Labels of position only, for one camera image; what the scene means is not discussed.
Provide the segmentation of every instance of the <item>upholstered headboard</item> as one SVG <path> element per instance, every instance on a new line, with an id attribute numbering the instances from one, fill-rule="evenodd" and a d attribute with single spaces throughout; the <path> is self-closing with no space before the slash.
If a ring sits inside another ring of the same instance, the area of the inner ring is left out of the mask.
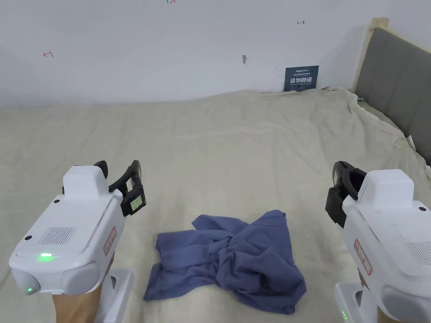
<path id="1" fill-rule="evenodd" d="M 431 163 L 431 53 L 374 28 L 356 94 L 389 117 Z"/>

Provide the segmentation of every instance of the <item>red label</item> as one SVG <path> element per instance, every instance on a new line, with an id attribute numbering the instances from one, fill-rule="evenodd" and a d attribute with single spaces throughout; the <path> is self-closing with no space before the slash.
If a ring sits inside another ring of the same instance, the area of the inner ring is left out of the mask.
<path id="1" fill-rule="evenodd" d="M 359 256 L 359 259 L 364 265 L 365 271 L 367 272 L 368 276 L 371 275 L 371 273 L 373 272 L 373 266 L 370 264 L 370 261 L 368 260 L 367 255 L 365 254 L 358 240 L 355 241 L 355 250 Z"/>
<path id="2" fill-rule="evenodd" d="M 114 243 L 115 237 L 117 236 L 117 230 L 115 227 L 112 228 L 112 231 L 103 247 L 103 251 L 105 252 L 105 256 L 108 255 L 109 250 L 111 249 L 112 244 Z"/>

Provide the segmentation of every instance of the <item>human hand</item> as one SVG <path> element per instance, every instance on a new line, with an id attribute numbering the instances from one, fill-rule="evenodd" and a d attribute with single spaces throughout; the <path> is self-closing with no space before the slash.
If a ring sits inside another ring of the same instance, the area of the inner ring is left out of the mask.
<path id="1" fill-rule="evenodd" d="M 108 274 L 114 255 L 109 262 L 105 276 Z M 91 293 L 82 295 L 52 295 L 57 323 L 94 323 L 99 309 L 102 284 Z"/>

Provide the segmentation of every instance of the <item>blue cloth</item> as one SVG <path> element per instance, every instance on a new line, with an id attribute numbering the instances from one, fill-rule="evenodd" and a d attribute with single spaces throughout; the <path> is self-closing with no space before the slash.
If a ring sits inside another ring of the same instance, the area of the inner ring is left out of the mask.
<path id="1" fill-rule="evenodd" d="M 250 225 L 201 215 L 192 224 L 196 230 L 158 235 L 161 262 L 151 270 L 144 300 L 178 297 L 215 284 L 254 308 L 295 312 L 306 287 L 292 256 L 286 214 L 270 211 Z"/>

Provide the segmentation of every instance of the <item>wrinkled fabric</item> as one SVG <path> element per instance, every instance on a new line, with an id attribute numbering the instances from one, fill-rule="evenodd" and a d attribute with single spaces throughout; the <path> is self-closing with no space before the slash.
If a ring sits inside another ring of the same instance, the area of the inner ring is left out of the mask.
<path id="1" fill-rule="evenodd" d="M 286 214 L 270 211 L 250 225 L 201 215 L 192 224 L 196 230 L 158 235 L 161 262 L 151 270 L 146 301 L 215 284 L 257 309 L 295 312 L 306 286 L 294 263 Z"/>
<path id="2" fill-rule="evenodd" d="M 402 169 L 415 183 L 415 199 L 431 208 L 425 160 L 401 131 L 341 89 L 0 110 L 0 151 L 0 321 L 7 323 L 55 322 L 51 296 L 22 293 L 8 262 L 73 165 L 104 159 L 111 184 L 134 159 L 141 162 L 148 204 L 127 217 L 113 264 L 135 275 L 122 323 L 338 322 L 335 284 L 359 281 L 341 229 L 325 211 L 339 160 L 367 172 Z M 272 209 L 286 213 L 307 283 L 294 315 L 256 310 L 215 285 L 142 300 L 160 257 L 157 233 L 192 229 L 200 213 L 252 223 Z"/>

